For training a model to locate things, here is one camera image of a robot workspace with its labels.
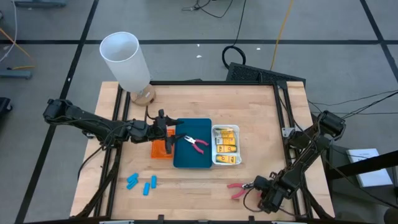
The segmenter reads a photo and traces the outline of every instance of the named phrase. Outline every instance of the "plastic container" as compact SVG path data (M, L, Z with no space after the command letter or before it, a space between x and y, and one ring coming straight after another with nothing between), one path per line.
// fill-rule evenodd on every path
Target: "plastic container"
M230 153L217 153L217 145L216 145L216 139L215 139L215 132L214 130L216 128L232 128L235 133L235 141L236 141L236 152L230 152ZM223 162L217 162L216 161L216 156L217 155L224 155L224 156L236 156L236 163L235 164L228 164L228 163L223 163ZM241 158L241 150L239 148L239 127L234 124L216 124L211 127L211 160L213 161L214 164L217 165L238 165L242 162Z
M124 90L139 92L149 84L149 70L135 35L111 34L103 39L99 52Z

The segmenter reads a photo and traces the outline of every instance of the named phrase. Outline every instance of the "clear plastic box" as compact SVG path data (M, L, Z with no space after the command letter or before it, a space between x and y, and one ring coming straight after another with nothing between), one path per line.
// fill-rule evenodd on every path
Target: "clear plastic box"
M216 161L216 156L217 156L217 145L216 145L216 139L215 139L215 132L214 130L216 128L232 128L235 133L235 140L236 140L236 152L230 152L230 153L220 153L219 155L224 155L224 156L236 156L236 163L235 164L228 164L228 163L223 163L223 162L217 162ZM238 165L242 162L241 158L241 150L239 148L239 127L234 124L216 124L211 127L211 160L213 161L214 164L217 165Z

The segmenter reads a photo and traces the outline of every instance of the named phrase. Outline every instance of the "orange block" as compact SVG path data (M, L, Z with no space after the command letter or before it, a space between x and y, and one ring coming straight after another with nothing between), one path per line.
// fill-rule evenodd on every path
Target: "orange block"
M174 133L175 133L174 129L167 130L168 137L174 135ZM172 145L172 153L167 154L166 148L164 146L164 140L155 140L152 142L152 152L150 154L150 157L152 159L173 159L173 156L174 156L174 145Z

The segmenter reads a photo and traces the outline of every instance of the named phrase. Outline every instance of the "yellow cable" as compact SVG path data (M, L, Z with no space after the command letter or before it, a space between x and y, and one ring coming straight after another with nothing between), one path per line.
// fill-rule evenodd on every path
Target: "yellow cable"
M25 69L25 68L34 68L34 66L33 66L33 65L28 65L28 66L18 66L18 67L14 67L14 68L12 68L12 70Z
M290 0L289 8L287 9L284 22L282 23L282 26L280 27L279 35L278 35L278 38L276 39L276 44L275 44L275 49L274 49L274 55L272 56L271 68L270 68L269 70L272 70L272 68L273 68L273 66L274 66L274 61L275 61L275 56L276 56L276 50L278 49L278 43L279 43L280 38L282 37L282 31L283 31L284 28L285 28L285 23L286 23L286 20L287 20L289 14L290 14L290 10L292 9L292 5L293 5L293 0Z
M19 46L17 43L15 43L15 41L2 29L0 28L0 32L2 32L3 35L5 35L19 50L21 50L24 54L26 54L26 56L28 56L33 62L33 58L29 55L28 52L26 52L26 50L24 50L21 46ZM17 70L17 69L24 69L24 68L34 68L35 66L33 65L28 65L28 66L19 66L19 67L14 67L12 68L13 70Z
M15 43L15 41L10 36L8 36L8 34L2 28L0 28L0 32L2 32L13 44L15 44L15 46L17 48L19 48L19 50L24 52L26 54L26 56L28 56L29 58L32 58L21 46L19 46L17 43Z

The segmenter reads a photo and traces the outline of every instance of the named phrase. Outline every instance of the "red-handled pliers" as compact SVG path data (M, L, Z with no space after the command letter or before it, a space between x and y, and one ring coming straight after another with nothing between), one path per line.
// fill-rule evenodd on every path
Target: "red-handled pliers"
M233 188L233 187L239 187L242 190L238 192L237 194L234 194L231 196L231 199L238 199L240 196L244 195L246 193L247 189L253 188L253 183L248 183L248 184L229 184L226 186L227 188Z
M184 136L184 139L187 140L188 142L192 143L193 148L198 151L199 153L205 153L203 150L201 150L197 145L197 143L200 144L204 144L205 146L208 146L209 144L207 142L205 142L204 140L200 140L200 139L193 139L190 136Z

